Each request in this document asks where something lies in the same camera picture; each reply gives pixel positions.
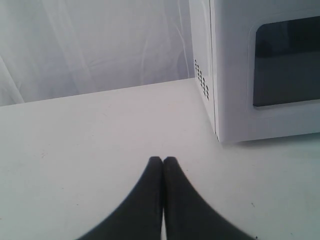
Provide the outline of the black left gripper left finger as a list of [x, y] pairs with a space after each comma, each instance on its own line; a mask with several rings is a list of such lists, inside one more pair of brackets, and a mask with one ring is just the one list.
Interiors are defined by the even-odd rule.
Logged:
[[81, 240], [160, 240], [163, 221], [163, 161], [152, 156], [125, 200]]

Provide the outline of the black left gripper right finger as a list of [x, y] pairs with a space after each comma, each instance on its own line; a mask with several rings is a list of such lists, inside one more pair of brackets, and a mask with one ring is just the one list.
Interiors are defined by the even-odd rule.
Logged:
[[163, 161], [164, 219], [168, 240], [251, 240], [199, 195], [178, 160]]

